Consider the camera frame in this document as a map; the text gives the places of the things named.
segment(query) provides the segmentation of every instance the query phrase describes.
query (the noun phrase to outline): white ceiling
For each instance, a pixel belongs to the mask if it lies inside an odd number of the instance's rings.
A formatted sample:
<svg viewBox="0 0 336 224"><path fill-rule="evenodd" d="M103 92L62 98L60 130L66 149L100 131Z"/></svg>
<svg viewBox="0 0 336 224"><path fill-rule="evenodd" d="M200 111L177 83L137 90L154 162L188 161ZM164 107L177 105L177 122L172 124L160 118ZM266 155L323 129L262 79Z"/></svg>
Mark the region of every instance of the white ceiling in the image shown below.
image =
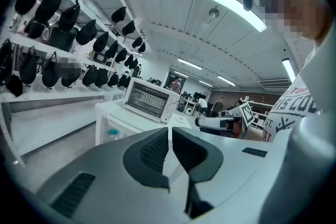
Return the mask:
<svg viewBox="0 0 336 224"><path fill-rule="evenodd" d="M109 16L113 9L108 11L108 7L119 5L117 0L105 1L106 7L102 0L97 3ZM285 39L270 29L259 33L241 17L211 0L127 0L127 3L135 17L141 14L142 28L159 59L170 61L173 70L217 89L233 90L217 78L220 75L237 84L236 90L266 91L258 81L287 78L281 63L284 58L290 58L298 72L313 46L306 40ZM211 18L208 11L215 5L220 16ZM260 12L257 6L253 11ZM179 63L178 58L203 69Z"/></svg>

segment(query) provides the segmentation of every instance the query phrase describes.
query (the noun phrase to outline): toaster oven knob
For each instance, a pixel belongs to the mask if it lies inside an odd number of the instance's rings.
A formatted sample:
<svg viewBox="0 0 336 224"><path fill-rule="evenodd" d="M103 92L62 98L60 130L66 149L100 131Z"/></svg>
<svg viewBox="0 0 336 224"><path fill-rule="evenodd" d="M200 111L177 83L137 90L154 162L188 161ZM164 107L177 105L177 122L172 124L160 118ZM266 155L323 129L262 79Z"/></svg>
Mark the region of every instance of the toaster oven knob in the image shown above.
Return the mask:
<svg viewBox="0 0 336 224"><path fill-rule="evenodd" d="M172 104L167 105L167 110L168 111L173 111L174 110L174 106Z"/></svg>

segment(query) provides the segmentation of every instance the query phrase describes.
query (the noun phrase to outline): gray floor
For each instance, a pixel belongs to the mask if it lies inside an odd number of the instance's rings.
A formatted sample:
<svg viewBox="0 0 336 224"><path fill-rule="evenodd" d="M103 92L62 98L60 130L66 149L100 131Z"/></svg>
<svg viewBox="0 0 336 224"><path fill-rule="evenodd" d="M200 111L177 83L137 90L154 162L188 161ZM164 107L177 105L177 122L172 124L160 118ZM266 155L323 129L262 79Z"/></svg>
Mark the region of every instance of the gray floor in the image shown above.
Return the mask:
<svg viewBox="0 0 336 224"><path fill-rule="evenodd" d="M176 113L185 116L192 129L199 130L194 116L187 116L179 111ZM76 130L24 155L26 167L10 163L8 169L20 185L35 193L52 174L94 147L95 128L96 123L92 123Z"/></svg>

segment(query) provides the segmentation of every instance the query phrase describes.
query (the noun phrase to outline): white toaster oven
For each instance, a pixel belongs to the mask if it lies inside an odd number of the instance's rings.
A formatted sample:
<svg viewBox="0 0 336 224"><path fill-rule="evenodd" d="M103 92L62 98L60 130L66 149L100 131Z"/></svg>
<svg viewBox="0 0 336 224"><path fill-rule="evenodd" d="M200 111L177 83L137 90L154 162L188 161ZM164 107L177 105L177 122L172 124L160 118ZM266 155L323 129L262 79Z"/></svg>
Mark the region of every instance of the white toaster oven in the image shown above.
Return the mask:
<svg viewBox="0 0 336 224"><path fill-rule="evenodd" d="M124 98L124 107L152 120L168 123L179 98L176 92L132 78Z"/></svg>

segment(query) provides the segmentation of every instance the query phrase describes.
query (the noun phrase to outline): fluorescent light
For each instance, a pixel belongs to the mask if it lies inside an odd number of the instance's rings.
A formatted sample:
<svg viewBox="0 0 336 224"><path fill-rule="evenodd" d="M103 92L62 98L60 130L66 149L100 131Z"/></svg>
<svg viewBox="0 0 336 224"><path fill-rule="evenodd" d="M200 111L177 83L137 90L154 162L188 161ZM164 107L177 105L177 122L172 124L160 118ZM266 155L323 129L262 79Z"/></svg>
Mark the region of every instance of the fluorescent light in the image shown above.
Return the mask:
<svg viewBox="0 0 336 224"><path fill-rule="evenodd" d="M143 54L140 54L140 53L138 53L138 52L135 52L135 51L133 51L132 53L133 53L133 54L140 55L140 56L143 56Z"/></svg>
<svg viewBox="0 0 336 224"><path fill-rule="evenodd" d="M232 85L232 86L237 86L237 85L235 85L234 83L232 83L231 81L228 81L227 79L224 79L224 78L221 77L221 76L217 76L217 78L219 78L219 79L221 79L221 80L224 80L225 82L229 83L229 84Z"/></svg>
<svg viewBox="0 0 336 224"><path fill-rule="evenodd" d="M191 66L191 67L197 68L197 69L199 69L199 70L202 69L202 67L198 67L198 66L196 66L196 65L193 65L192 63L183 61L183 60L181 60L181 59L179 59L179 62L185 63L186 65L189 65L189 66Z"/></svg>
<svg viewBox="0 0 336 224"><path fill-rule="evenodd" d="M267 29L267 26L257 15L253 12L247 12L244 10L243 5L236 0L213 0L220 3L221 5L231 9L233 12L238 14L243 19L247 20L252 26L254 26L259 32Z"/></svg>
<svg viewBox="0 0 336 224"><path fill-rule="evenodd" d="M177 72L177 71L174 71L176 74L179 74L179 75L181 75L181 76L185 76L186 78L189 78L187 75L185 75L185 74L182 74L182 73L180 73L180 72Z"/></svg>
<svg viewBox="0 0 336 224"><path fill-rule="evenodd" d="M282 64L287 71L287 74L289 76L289 79L290 79L291 83L293 83L293 81L295 81L296 76L295 76L292 64L290 63L290 60L288 58L286 58L286 59L282 60Z"/></svg>
<svg viewBox="0 0 336 224"><path fill-rule="evenodd" d="M209 87L213 87L212 85L210 85L210 84L208 84L208 83L205 83L205 82L203 82L202 80L199 80L199 82L200 82L200 83L203 83L204 85L207 85L207 86L209 86Z"/></svg>

